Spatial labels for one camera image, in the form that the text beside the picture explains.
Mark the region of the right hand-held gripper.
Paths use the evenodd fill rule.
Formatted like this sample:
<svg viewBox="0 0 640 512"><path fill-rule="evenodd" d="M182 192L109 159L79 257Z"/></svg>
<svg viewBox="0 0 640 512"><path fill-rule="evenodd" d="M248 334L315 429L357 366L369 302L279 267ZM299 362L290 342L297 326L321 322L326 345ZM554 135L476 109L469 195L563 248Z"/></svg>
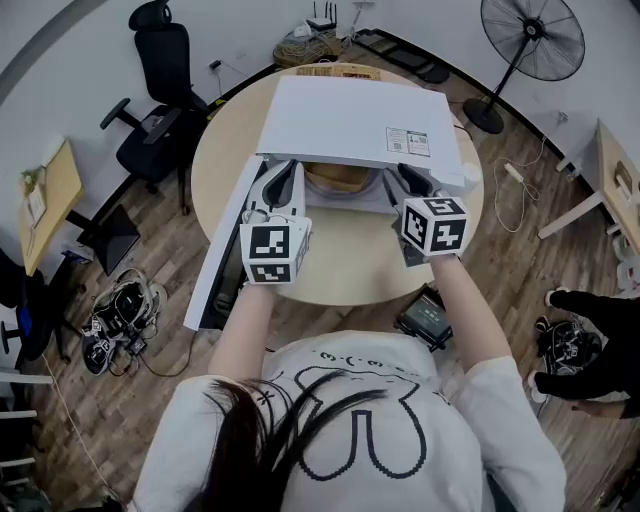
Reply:
<svg viewBox="0 0 640 512"><path fill-rule="evenodd" d="M441 193L429 178L403 163L385 169L382 181L397 213L392 230L408 268L424 265L434 256L462 253L469 212L461 198Z"/></svg>

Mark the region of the person's left forearm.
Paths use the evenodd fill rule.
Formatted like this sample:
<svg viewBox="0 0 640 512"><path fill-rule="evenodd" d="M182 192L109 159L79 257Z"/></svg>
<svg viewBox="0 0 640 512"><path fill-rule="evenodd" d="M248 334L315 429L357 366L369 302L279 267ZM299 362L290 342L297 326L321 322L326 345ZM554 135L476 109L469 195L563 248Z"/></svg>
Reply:
<svg viewBox="0 0 640 512"><path fill-rule="evenodd" d="M276 302L272 288L246 285L239 293L208 365L208 374L236 382L260 379Z"/></svg>

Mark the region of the black tablet with stand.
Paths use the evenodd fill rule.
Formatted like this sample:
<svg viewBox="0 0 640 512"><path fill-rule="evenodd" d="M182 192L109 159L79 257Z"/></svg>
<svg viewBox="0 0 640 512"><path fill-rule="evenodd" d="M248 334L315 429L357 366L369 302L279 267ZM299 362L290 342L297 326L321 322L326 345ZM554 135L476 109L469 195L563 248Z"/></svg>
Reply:
<svg viewBox="0 0 640 512"><path fill-rule="evenodd" d="M421 340L430 352L445 350L453 336L441 296L428 285L396 317L394 328Z"/></svg>

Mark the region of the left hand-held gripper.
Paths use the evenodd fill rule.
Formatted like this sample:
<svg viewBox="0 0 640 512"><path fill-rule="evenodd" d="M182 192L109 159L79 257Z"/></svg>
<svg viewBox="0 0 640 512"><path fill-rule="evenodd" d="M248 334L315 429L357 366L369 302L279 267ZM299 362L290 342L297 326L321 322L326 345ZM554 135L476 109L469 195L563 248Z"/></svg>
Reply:
<svg viewBox="0 0 640 512"><path fill-rule="evenodd" d="M239 226L242 262L250 283L290 285L309 250L305 169L297 160L267 167L252 184Z"/></svg>

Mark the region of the wooden desk with white legs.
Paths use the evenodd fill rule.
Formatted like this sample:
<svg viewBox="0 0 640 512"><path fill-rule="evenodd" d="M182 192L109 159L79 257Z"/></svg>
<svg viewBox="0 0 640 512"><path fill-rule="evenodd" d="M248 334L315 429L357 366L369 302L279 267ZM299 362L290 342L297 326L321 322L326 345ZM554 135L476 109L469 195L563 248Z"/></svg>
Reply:
<svg viewBox="0 0 640 512"><path fill-rule="evenodd" d="M582 155L591 141L595 141L597 158L595 166L598 184L595 191L563 215L538 231L540 239L549 238L592 209L603 205L614 221L609 233L619 231L640 256L640 170L627 155L625 149L601 119L597 119L594 134L583 139L557 165L564 170Z"/></svg>

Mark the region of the black office chair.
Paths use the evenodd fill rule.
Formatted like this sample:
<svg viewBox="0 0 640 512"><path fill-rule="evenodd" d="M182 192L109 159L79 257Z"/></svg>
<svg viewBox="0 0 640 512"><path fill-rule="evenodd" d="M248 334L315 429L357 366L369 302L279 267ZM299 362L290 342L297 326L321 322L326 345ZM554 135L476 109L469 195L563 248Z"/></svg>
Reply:
<svg viewBox="0 0 640 512"><path fill-rule="evenodd" d="M129 28L140 57L147 91L159 103L144 119L131 115L122 99L104 117L101 129L114 120L132 128L116 159L155 193L157 184L175 171L180 207L190 213L186 171L208 124L209 106L194 91L190 75L190 42L186 28L172 21L169 0L151 0L134 10Z"/></svg>

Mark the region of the black chair with blue cushion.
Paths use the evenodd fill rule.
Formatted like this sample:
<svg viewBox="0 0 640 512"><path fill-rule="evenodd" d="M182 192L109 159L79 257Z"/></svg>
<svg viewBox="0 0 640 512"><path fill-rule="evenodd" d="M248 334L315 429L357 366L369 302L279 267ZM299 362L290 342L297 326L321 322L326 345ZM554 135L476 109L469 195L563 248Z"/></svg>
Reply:
<svg viewBox="0 0 640 512"><path fill-rule="evenodd" d="M0 305L15 310L17 327L8 329L0 320L0 343L6 354L9 340L18 338L23 357L29 361L39 358L46 350L51 335L55 334L60 358L69 363L63 348L62 326L65 321L50 287L37 271L33 276L24 267L14 263L0 249Z"/></svg>

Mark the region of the small blue white box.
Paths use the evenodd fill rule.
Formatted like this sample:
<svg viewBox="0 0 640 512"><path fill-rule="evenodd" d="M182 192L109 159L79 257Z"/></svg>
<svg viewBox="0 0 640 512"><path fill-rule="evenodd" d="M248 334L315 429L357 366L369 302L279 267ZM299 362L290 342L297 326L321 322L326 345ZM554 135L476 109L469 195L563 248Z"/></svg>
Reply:
<svg viewBox="0 0 640 512"><path fill-rule="evenodd" d="M85 245L64 242L61 246L61 254L79 264L90 264L94 261L94 251Z"/></svg>

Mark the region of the white metal rack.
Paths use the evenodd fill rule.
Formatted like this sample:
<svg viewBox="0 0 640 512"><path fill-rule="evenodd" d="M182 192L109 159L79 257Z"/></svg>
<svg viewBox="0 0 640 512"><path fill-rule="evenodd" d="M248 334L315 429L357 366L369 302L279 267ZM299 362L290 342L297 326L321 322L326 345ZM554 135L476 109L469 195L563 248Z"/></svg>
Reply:
<svg viewBox="0 0 640 512"><path fill-rule="evenodd" d="M29 390L52 384L48 376L0 368L0 486L27 482L37 456L45 453L36 436L42 422Z"/></svg>

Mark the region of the white router with antennas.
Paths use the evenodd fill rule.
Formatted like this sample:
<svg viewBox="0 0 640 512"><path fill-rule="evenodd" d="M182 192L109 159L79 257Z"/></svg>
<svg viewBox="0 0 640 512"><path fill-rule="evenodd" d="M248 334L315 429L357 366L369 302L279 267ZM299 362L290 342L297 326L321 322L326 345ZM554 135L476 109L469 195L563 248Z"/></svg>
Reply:
<svg viewBox="0 0 640 512"><path fill-rule="evenodd" d="M338 5L330 0L325 0L323 4L319 0L313 0L311 16L305 21L316 31L335 29L338 23Z"/></svg>

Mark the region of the small flower bunch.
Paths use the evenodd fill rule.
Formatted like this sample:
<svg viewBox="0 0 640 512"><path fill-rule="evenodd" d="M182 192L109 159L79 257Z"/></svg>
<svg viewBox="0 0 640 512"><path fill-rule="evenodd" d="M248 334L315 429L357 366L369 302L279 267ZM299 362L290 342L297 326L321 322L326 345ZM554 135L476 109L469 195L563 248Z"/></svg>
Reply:
<svg viewBox="0 0 640 512"><path fill-rule="evenodd" d="M25 170L20 174L20 186L25 197L28 197L36 187L44 186L45 183L46 169L43 166Z"/></svg>

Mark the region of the person's right forearm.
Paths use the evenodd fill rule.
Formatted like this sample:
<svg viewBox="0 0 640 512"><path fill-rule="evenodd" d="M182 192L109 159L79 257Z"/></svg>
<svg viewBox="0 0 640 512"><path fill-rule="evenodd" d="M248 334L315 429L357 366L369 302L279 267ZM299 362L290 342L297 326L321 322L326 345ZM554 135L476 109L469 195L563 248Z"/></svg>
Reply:
<svg viewBox="0 0 640 512"><path fill-rule="evenodd" d="M430 265L463 368L511 357L503 329L459 258L435 256Z"/></svg>

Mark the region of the small wooden desk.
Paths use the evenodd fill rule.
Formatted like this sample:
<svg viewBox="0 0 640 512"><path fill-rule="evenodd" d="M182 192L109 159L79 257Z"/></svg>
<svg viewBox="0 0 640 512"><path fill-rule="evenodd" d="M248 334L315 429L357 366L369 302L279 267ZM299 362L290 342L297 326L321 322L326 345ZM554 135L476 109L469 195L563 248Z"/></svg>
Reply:
<svg viewBox="0 0 640 512"><path fill-rule="evenodd" d="M29 276L38 270L54 235L83 194L68 138L62 140L57 151L39 170L37 178L44 190L44 214L37 224L30 226L27 208L21 205L18 213L23 266Z"/></svg>

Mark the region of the brown cardboard box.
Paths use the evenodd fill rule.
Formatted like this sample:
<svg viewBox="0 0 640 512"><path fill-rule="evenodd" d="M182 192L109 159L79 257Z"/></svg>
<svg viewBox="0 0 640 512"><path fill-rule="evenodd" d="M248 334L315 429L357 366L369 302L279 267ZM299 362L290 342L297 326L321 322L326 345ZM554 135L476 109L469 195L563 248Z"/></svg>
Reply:
<svg viewBox="0 0 640 512"><path fill-rule="evenodd" d="M377 68L341 62L299 66L296 68L295 74L298 76L336 77L370 81L382 80L381 71Z"/></svg>
<svg viewBox="0 0 640 512"><path fill-rule="evenodd" d="M346 193L361 192L370 176L368 168L332 163L308 163L306 177L316 186Z"/></svg>

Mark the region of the black cabled gear bundle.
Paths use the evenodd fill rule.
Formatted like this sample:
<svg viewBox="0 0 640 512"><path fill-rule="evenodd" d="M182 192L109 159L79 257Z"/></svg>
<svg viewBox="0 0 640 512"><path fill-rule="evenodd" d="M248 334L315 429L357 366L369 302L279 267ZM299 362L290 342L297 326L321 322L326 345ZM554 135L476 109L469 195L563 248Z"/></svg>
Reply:
<svg viewBox="0 0 640 512"><path fill-rule="evenodd" d="M552 375L574 375L591 364L603 350L600 336L584 330L575 321L550 323L541 316L534 328L539 333L537 356L543 360L545 372Z"/></svg>
<svg viewBox="0 0 640 512"><path fill-rule="evenodd" d="M82 327L82 356L94 375L112 372L117 351L131 361L158 332L157 319L167 302L163 285L148 281L135 269L124 270L112 286L94 300L88 322Z"/></svg>

